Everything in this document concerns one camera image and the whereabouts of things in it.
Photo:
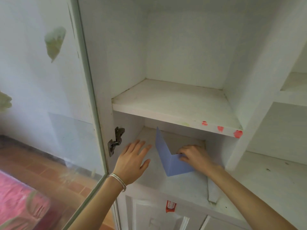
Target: pink blanket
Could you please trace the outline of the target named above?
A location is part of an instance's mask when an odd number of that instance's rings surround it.
[[[0,229],[49,229],[59,219],[51,201],[0,171]]]

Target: cabinet hinge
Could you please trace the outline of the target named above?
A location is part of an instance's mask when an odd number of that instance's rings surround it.
[[[108,148],[109,148],[109,155],[110,157],[114,154],[114,149],[117,145],[120,145],[122,143],[121,136],[124,134],[125,128],[115,128],[115,141],[112,139],[108,142]]]

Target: folded blue paper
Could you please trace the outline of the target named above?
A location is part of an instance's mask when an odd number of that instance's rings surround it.
[[[158,150],[165,173],[168,177],[194,171],[192,166],[179,159],[182,155],[171,154],[158,127],[156,133],[156,148]]]

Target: silver bangle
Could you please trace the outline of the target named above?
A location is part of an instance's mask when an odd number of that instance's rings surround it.
[[[121,183],[122,187],[124,188],[122,192],[126,191],[127,186],[116,174],[110,174],[109,176],[112,176],[113,178],[115,178],[117,181]]]

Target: white shelf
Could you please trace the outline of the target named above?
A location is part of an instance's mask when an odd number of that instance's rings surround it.
[[[307,166],[245,152],[232,176],[286,218],[297,229],[306,228]],[[217,208],[244,220],[223,194]]]
[[[163,134],[164,137],[174,139],[173,142],[177,142],[178,147],[181,146],[180,144],[184,144],[182,142],[186,142],[187,138],[189,138],[167,132],[164,132]],[[145,140],[146,144],[150,143],[153,145],[145,157],[145,160],[148,158],[151,159],[150,165],[144,174],[136,181],[137,183],[197,205],[208,206],[208,186],[206,176],[195,171],[167,177],[159,158],[158,151],[155,147],[156,129],[144,127],[137,138]]]
[[[146,79],[112,102],[113,110],[132,115],[232,137],[242,132],[224,93],[218,89]]]
[[[307,106],[307,73],[290,73],[274,101]]]

